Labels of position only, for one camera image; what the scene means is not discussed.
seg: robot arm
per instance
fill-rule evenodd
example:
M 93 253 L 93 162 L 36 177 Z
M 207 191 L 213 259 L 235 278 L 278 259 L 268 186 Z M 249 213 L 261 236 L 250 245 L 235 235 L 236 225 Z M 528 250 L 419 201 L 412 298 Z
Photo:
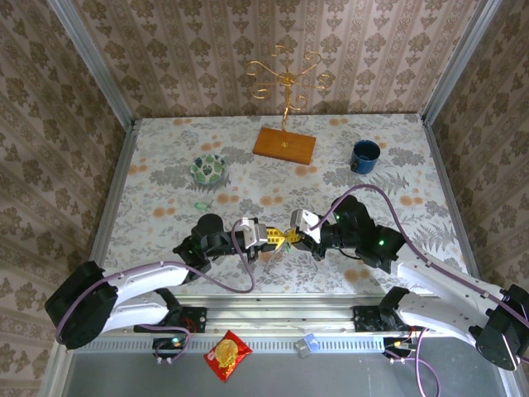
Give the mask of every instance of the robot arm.
M 506 291 L 422 251 L 426 263 L 400 232 L 375 225 L 365 206 L 353 196 L 347 196 L 336 207 L 334 217 L 336 223 L 325 221 L 315 228 L 320 217 L 307 210 L 294 211 L 290 226 L 295 228 L 297 241 L 293 245 L 310 251 L 317 261 L 328 249 L 353 248 L 366 265 L 428 289 L 441 299 L 426 299 L 408 289 L 393 287 L 379 305 L 381 318 L 395 325 L 398 317 L 409 326 L 457 337 L 474 345 L 496 366 L 516 370 L 529 347 L 529 330 L 496 302 L 503 302 L 527 319 L 529 294 L 524 289 L 513 285 Z M 470 288 L 474 285 L 482 292 Z
M 242 230 L 235 232 L 235 241 L 224 231 L 222 219 L 216 214 L 202 216 L 191 235 L 173 249 L 188 268 L 206 273 L 211 269 L 209 258 L 235 255 L 237 247 L 254 261 L 259 252 L 272 251 L 268 243 L 268 228 L 257 218 L 243 218 Z M 45 310 L 56 327 L 68 315 L 60 338 L 69 349 L 91 342 L 102 332 L 137 324 L 185 326 L 180 322 L 182 308 L 168 287 L 186 284 L 197 275 L 174 262 L 159 262 L 123 271 L 105 280 L 104 270 L 90 261 L 79 266 L 55 291 L 45 304 Z M 87 289 L 93 290 L 71 310 L 76 299 Z M 150 297 L 140 295 L 155 292 Z M 206 313 L 206 308 L 187 308 Z

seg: gray floor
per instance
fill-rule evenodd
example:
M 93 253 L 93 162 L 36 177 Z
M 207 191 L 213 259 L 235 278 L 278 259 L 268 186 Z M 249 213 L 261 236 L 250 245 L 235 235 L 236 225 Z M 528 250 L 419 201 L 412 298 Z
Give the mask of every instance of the gray floor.
M 505 396 L 496 368 L 461 341 L 429 338 L 421 357 L 439 374 L 443 397 Z M 423 373 L 425 392 L 434 396 L 433 377 Z M 69 397 L 419 396 L 412 363 L 390 365 L 380 354 L 252 354 L 225 384 L 201 354 L 172 366 L 146 354 L 76 354 L 65 390 Z

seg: chip bag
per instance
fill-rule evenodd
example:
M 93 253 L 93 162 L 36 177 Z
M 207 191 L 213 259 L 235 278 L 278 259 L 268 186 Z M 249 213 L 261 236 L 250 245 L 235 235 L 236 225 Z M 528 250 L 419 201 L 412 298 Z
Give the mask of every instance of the chip bag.
M 226 332 L 224 338 L 204 355 L 207 364 L 223 382 L 226 382 L 233 370 L 252 350 L 232 331 Z

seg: gold jewelry stand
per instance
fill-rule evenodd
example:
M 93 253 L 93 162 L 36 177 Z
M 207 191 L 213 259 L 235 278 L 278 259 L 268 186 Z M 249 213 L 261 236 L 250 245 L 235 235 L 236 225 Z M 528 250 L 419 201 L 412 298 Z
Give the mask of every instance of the gold jewelry stand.
M 259 62 L 258 60 L 252 60 L 246 64 L 245 71 L 250 76 L 256 76 L 258 73 L 258 66 L 263 68 L 265 71 L 273 74 L 277 81 L 273 83 L 256 82 L 251 87 L 250 91 L 254 98 L 266 99 L 270 96 L 270 86 L 278 84 L 284 87 L 284 102 L 285 108 L 283 112 L 283 122 L 281 124 L 281 130 L 274 130 L 267 127 L 262 127 L 257 137 L 257 142 L 254 146 L 254 154 L 264 155 L 266 157 L 273 157 L 275 159 L 292 161 L 294 163 L 300 163 L 309 165 L 311 163 L 312 152 L 314 145 L 316 144 L 316 138 L 313 136 L 306 136 L 301 134 L 295 134 L 293 132 L 287 132 L 285 126 L 287 124 L 288 113 L 291 110 L 303 110 L 308 106 L 307 97 L 304 95 L 298 95 L 292 100 L 292 87 L 298 85 L 303 88 L 315 88 L 315 89 L 327 89 L 331 87 L 333 78 L 329 74 L 320 74 L 317 77 L 317 81 L 321 85 L 305 85 L 298 82 L 298 79 L 316 68 L 316 66 L 322 62 L 322 56 L 316 51 L 306 52 L 303 58 L 305 60 L 316 61 L 310 67 L 302 71 L 301 73 L 294 74 L 288 70 L 290 66 L 290 53 L 291 49 L 284 45 L 277 45 L 275 48 L 278 50 L 272 53 L 272 56 L 278 56 L 279 54 L 286 54 L 286 68 L 282 73 L 276 73 L 271 70 L 268 66 Z

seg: small green object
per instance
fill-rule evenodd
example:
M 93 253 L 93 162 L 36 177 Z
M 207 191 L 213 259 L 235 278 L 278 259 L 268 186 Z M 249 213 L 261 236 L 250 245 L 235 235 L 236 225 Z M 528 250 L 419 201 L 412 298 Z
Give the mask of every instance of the small green object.
M 209 204 L 207 203 L 201 203 L 197 201 L 194 205 L 196 209 L 202 209 L 203 211 L 207 211 L 209 209 Z

